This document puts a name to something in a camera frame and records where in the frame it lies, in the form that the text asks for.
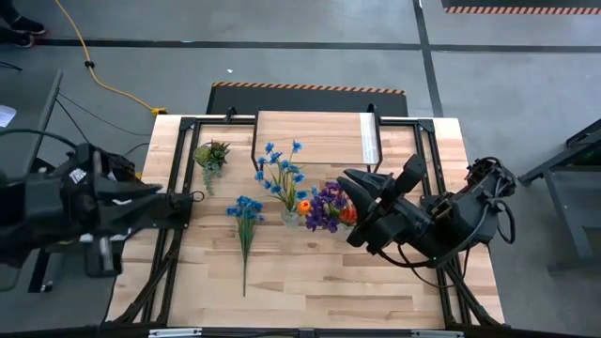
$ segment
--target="shoe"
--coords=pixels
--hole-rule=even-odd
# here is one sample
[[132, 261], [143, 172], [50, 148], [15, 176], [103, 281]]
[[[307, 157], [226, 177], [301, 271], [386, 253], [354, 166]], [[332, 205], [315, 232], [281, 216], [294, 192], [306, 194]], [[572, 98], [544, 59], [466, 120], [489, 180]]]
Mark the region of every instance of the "shoe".
[[19, 33], [5, 27], [0, 27], [0, 43], [12, 43], [20, 48], [29, 48], [34, 45], [34, 38], [26, 33]]
[[10, 28], [19, 33], [29, 33], [31, 35], [42, 35], [46, 33], [46, 28], [41, 23], [36, 23], [33, 20], [25, 18], [23, 15], [14, 23], [10, 24]]

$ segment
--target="orange and black striped tape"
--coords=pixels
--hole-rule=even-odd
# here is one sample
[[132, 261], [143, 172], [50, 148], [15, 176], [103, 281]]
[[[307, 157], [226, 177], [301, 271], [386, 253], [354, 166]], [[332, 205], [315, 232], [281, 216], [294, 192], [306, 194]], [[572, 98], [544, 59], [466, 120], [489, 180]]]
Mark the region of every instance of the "orange and black striped tape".
[[332, 90], [332, 91], [363, 92], [363, 93], [384, 93], [384, 94], [405, 95], [405, 90], [385, 89], [385, 88], [368, 88], [368, 87], [350, 87], [350, 86], [343, 86], [343, 85], [261, 84], [261, 83], [244, 83], [244, 82], [220, 81], [220, 82], [213, 83], [213, 86], [214, 87], [217, 87], [217, 86], [229, 86], [229, 87], [248, 87], [248, 88]]
[[453, 14], [601, 14], [599, 8], [532, 8], [532, 7], [481, 7], [481, 6], [453, 6], [444, 9]]

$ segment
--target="succulent plant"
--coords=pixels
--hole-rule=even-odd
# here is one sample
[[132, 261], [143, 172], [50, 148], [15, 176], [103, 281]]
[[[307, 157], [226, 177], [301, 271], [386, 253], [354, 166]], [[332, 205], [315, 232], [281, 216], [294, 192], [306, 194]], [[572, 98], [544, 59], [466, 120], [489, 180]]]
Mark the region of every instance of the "succulent plant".
[[227, 163], [225, 155], [229, 153], [229, 144], [211, 141], [194, 151], [194, 160], [203, 167], [203, 179], [209, 195], [214, 194], [213, 178], [222, 176], [222, 165]]

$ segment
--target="white paper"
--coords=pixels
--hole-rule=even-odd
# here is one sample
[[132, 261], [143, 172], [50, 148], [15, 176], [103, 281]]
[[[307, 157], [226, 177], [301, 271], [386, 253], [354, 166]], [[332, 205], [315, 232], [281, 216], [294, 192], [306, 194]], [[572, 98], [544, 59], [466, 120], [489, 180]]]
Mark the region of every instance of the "white paper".
[[16, 109], [0, 105], [0, 127], [5, 128], [16, 114]]

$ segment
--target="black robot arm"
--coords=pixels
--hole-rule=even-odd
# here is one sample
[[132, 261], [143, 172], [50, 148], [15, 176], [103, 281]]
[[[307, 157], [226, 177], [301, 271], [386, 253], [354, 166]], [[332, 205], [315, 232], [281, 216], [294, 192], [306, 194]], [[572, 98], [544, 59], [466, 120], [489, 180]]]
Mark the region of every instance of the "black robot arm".
[[161, 185], [143, 183], [120, 155], [82, 144], [68, 156], [52, 172], [1, 177], [0, 263], [20, 268], [31, 250], [83, 234], [108, 255], [110, 236], [169, 227], [189, 215], [192, 196], [158, 193]]
[[488, 243], [499, 228], [498, 214], [507, 209], [501, 199], [516, 187], [514, 175], [499, 160], [484, 158], [468, 168], [468, 184], [460, 192], [424, 197], [417, 207], [405, 194], [424, 176], [425, 163], [414, 155], [403, 169], [397, 179], [347, 169], [352, 181], [337, 180], [358, 215], [358, 226], [347, 242], [355, 247], [367, 242], [371, 254], [381, 254], [392, 242], [408, 243], [427, 259], [400, 263], [406, 268], [437, 268], [476, 243]]

